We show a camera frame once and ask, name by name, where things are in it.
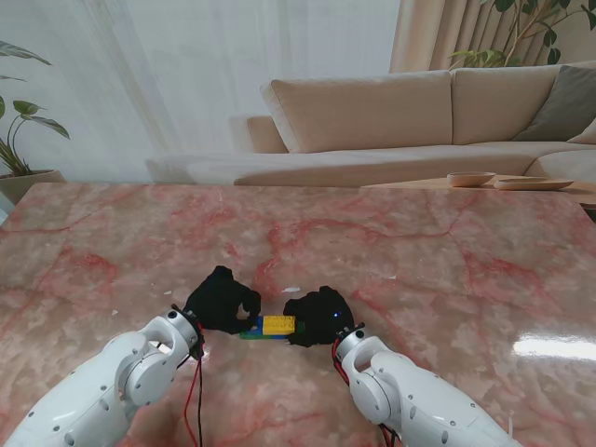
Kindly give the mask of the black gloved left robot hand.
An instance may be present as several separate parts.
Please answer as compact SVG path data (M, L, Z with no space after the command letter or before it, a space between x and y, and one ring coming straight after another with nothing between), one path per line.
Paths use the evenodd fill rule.
M234 279L232 270L218 265L190 294L183 308L207 330L238 334L257 323L261 295Z

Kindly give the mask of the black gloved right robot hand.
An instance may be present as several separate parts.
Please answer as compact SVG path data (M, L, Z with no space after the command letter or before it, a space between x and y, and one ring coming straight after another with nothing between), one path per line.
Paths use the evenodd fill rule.
M339 332L356 326L345 298L329 286L321 286L302 298L290 299L283 315L295 317L295 321L303 325L302 331L288 335L291 345L302 347L332 345Z

